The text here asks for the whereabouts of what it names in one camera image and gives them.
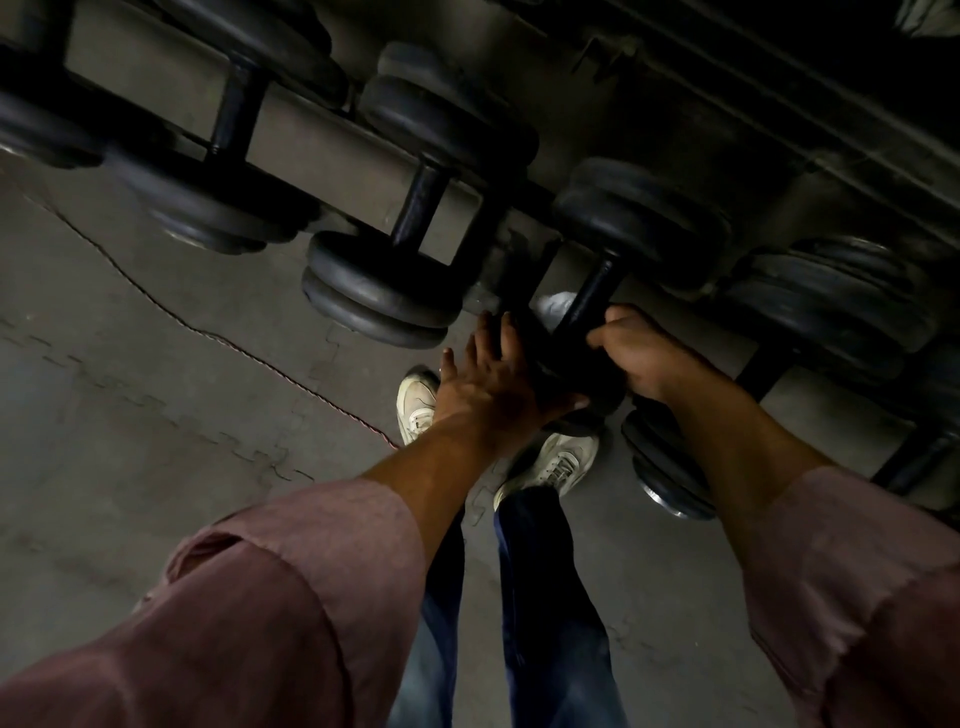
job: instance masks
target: pink shirt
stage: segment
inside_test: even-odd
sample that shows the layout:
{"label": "pink shirt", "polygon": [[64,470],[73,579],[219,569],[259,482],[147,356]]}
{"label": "pink shirt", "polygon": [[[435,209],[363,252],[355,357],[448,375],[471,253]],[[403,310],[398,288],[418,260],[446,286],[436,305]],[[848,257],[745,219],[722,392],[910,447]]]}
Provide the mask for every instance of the pink shirt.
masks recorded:
{"label": "pink shirt", "polygon": [[[126,622],[0,687],[0,725],[380,726],[425,564],[400,498],[330,483],[177,549]],[[960,535],[862,478],[800,478],[744,573],[802,726],[960,722]]]}

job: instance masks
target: beige sneaker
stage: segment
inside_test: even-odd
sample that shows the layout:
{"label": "beige sneaker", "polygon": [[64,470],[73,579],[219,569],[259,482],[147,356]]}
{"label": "beige sneaker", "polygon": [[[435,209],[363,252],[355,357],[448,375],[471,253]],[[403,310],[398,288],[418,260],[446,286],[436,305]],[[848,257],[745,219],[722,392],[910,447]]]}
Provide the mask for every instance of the beige sneaker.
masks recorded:
{"label": "beige sneaker", "polygon": [[410,445],[433,424],[440,380],[426,367],[414,367],[396,393],[396,423],[404,445]]}
{"label": "beige sneaker", "polygon": [[596,435],[550,435],[540,448],[537,461],[500,486],[493,497],[493,510],[499,508],[503,499],[511,493],[538,485],[556,488],[560,497],[565,496],[593,467],[599,449],[600,438]]}

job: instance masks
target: pant leg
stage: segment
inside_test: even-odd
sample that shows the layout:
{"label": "pant leg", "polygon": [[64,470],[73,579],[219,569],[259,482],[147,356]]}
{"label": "pant leg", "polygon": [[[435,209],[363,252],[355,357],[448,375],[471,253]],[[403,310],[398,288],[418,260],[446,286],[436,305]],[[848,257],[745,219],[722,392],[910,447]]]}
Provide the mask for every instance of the pant leg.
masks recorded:
{"label": "pant leg", "polygon": [[607,630],[574,567],[557,492],[539,487],[509,496],[494,525],[514,726],[626,726]]}
{"label": "pant leg", "polygon": [[461,509],[426,574],[420,625],[387,728],[450,728],[457,682],[457,621],[464,590]]}

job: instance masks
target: shoelace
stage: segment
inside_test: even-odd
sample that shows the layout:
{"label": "shoelace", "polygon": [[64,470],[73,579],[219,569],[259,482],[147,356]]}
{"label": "shoelace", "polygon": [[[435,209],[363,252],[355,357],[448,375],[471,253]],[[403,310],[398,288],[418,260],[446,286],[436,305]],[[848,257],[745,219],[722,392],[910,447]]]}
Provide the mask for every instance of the shoelace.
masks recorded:
{"label": "shoelace", "polygon": [[549,485],[551,488],[560,490],[561,485],[567,480],[577,468],[580,467],[580,461],[572,452],[558,452],[546,467],[546,472],[540,481],[543,485]]}
{"label": "shoelace", "polygon": [[422,435],[423,432],[433,424],[433,408],[432,407],[423,407],[422,409],[415,409],[410,414],[410,429],[413,430],[414,434]]}

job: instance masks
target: person's right hand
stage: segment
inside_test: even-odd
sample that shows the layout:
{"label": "person's right hand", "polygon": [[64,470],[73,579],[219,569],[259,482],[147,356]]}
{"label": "person's right hand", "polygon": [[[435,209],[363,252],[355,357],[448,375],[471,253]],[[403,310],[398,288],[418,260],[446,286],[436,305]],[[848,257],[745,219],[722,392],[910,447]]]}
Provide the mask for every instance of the person's right hand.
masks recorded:
{"label": "person's right hand", "polygon": [[698,354],[635,306],[615,303],[607,309],[606,320],[587,335],[587,343],[606,350],[626,372],[631,390],[643,397],[663,400],[669,386],[701,374],[705,367],[709,370]]}

